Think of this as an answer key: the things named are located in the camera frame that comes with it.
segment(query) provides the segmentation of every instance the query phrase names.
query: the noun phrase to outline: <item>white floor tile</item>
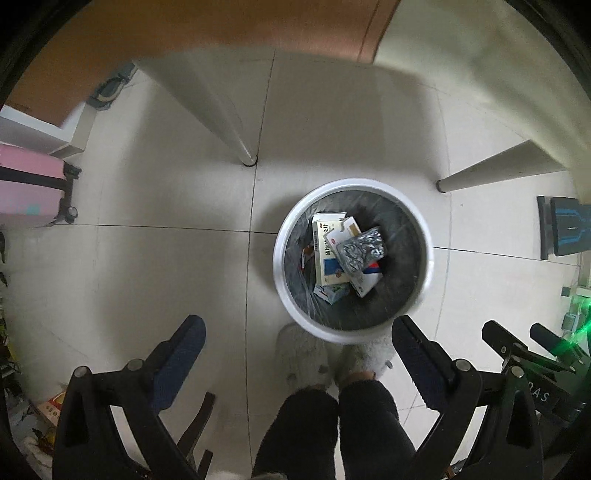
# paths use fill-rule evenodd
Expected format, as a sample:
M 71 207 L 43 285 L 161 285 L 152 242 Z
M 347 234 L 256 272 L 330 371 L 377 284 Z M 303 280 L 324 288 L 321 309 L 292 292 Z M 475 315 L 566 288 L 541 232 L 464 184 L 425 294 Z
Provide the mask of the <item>white floor tile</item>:
M 252 465 L 247 416 L 212 414 L 194 450 L 197 465 L 205 450 L 213 452 L 208 479 L 228 479 L 231 475 L 250 478 Z
M 560 333 L 568 300 L 562 286 L 572 285 L 578 267 L 499 255 L 452 251 L 441 320 L 435 340 L 455 358 L 498 372 L 501 358 L 484 343 L 482 326 L 496 320 L 534 351 L 529 336 L 540 322 Z
M 95 308 L 103 318 L 102 348 L 122 365 L 145 358 L 188 314 L 197 314 L 207 340 L 175 411 L 198 407 L 210 391 L 216 408 L 246 414 L 247 254 L 243 232 L 99 228 Z
M 457 97 L 439 93 L 452 174 L 524 141 L 494 115 Z M 540 225 L 535 197 L 576 197 L 568 172 L 482 185 L 451 194 L 455 249 L 540 258 Z M 576 265 L 577 255 L 551 257 Z
M 443 305 L 443 295 L 447 280 L 447 263 L 449 250 L 436 248 L 434 250 L 435 266 L 431 286 L 426 291 L 421 303 L 413 307 L 408 315 L 422 330 L 425 336 L 433 339 L 437 330 L 437 322 Z
M 495 115 L 461 99 L 438 92 L 454 174 L 525 141 Z
M 429 408 L 414 407 L 410 410 L 403 426 L 415 448 L 421 446 L 438 418 L 439 412 Z
M 452 248 L 539 259 L 538 195 L 576 198 L 570 173 L 536 175 L 451 193 Z M 577 265 L 579 255 L 551 255 L 549 260 Z
M 277 334 L 293 320 L 277 296 L 273 283 L 274 245 L 275 235 L 251 234 L 246 311 L 248 410 L 251 415 L 275 416 L 291 393 L 275 366 Z
M 219 69 L 254 148 L 270 68 L 270 61 L 235 61 Z M 254 169 L 151 80 L 98 113 L 77 163 L 81 223 L 249 229 Z
M 97 227 L 67 225 L 5 232 L 8 331 L 34 403 L 64 390 L 76 367 L 92 364 L 96 235 Z
M 435 245 L 449 244 L 448 175 L 434 90 L 409 77 L 339 63 L 275 59 L 256 173 L 252 229 L 277 232 L 291 207 L 328 181 L 369 177 L 406 194 Z
M 452 465 L 468 457 L 472 445 L 474 445 L 474 441 L 476 440 L 476 436 L 478 435 L 478 430 L 482 424 L 485 411 L 486 407 L 478 407 L 474 412 L 470 425 L 468 425 L 466 430 L 466 434 L 460 442 L 460 446 L 451 461 Z M 404 421 L 404 430 L 413 442 L 415 448 L 418 449 L 422 444 L 423 440 L 431 431 L 431 428 L 433 428 L 433 425 L 435 425 L 438 417 L 439 412 L 430 410 L 424 406 L 414 407 L 410 410 L 406 421 Z
M 246 414 L 247 233 L 55 226 L 7 237 L 7 315 L 32 398 L 54 394 L 80 364 L 109 371 L 145 358 L 193 313 L 207 342 L 177 397 L 180 422 L 208 390 L 216 408 Z

